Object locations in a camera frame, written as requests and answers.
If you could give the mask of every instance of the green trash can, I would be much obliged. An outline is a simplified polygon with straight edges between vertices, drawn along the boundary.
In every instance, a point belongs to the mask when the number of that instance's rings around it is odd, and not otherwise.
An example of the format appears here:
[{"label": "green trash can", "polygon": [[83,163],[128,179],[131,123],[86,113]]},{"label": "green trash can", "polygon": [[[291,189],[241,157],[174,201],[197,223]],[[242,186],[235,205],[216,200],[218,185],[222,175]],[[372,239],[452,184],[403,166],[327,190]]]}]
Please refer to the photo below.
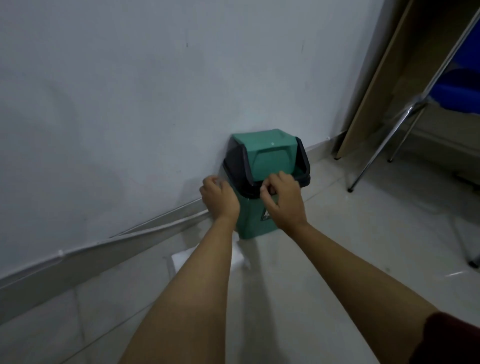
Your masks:
[{"label": "green trash can", "polygon": [[260,186],[270,173],[291,174],[300,187],[310,183],[310,164],[301,140],[279,129],[233,134],[223,168],[240,201],[237,231],[242,239],[277,229],[260,199]]}]

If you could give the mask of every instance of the right hand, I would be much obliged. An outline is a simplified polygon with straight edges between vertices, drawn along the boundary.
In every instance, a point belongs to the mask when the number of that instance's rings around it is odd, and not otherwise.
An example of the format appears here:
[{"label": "right hand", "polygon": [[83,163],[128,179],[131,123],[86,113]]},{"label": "right hand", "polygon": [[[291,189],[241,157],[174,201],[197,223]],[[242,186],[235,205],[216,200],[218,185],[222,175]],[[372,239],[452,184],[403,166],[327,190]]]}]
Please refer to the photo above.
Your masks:
[{"label": "right hand", "polygon": [[[272,187],[278,194],[278,204],[268,192]],[[288,235],[308,224],[299,183],[290,174],[280,171],[268,176],[260,187],[260,198],[275,224]]]}]

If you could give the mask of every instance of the hand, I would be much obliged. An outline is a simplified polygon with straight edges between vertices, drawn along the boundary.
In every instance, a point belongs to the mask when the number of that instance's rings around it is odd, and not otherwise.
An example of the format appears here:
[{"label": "hand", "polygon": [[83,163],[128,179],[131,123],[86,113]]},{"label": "hand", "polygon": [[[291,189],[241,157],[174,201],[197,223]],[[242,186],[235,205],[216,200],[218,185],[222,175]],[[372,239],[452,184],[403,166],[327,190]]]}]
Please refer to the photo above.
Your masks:
[{"label": "hand", "polygon": [[[270,196],[269,187],[278,193],[278,205]],[[288,235],[308,224],[299,183],[290,174],[280,171],[268,176],[260,187],[260,198],[275,224]]]},{"label": "hand", "polygon": [[200,187],[202,200],[215,220],[225,218],[235,227],[240,213],[240,203],[237,195],[227,181],[216,184],[217,176],[208,176]]}]

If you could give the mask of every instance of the forearm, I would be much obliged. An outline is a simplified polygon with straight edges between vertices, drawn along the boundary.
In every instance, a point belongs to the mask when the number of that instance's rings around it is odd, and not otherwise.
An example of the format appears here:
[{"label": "forearm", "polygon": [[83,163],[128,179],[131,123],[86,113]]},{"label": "forearm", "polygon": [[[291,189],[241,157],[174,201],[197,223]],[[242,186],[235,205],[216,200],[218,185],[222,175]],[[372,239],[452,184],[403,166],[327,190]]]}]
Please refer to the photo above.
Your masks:
[{"label": "forearm", "polygon": [[122,363],[223,363],[233,226],[216,220],[143,320]]},{"label": "forearm", "polygon": [[381,363],[406,363],[437,309],[311,225],[291,233]]}]

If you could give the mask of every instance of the white wall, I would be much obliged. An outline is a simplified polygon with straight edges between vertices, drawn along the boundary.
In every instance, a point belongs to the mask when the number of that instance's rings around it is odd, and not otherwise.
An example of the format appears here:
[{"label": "white wall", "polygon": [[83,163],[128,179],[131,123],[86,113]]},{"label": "white wall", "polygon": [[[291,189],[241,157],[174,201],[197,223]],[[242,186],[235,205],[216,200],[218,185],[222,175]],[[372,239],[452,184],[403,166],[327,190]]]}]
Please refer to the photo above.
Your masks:
[{"label": "white wall", "polygon": [[385,3],[2,1],[0,276],[198,198],[231,133],[337,135]]}]

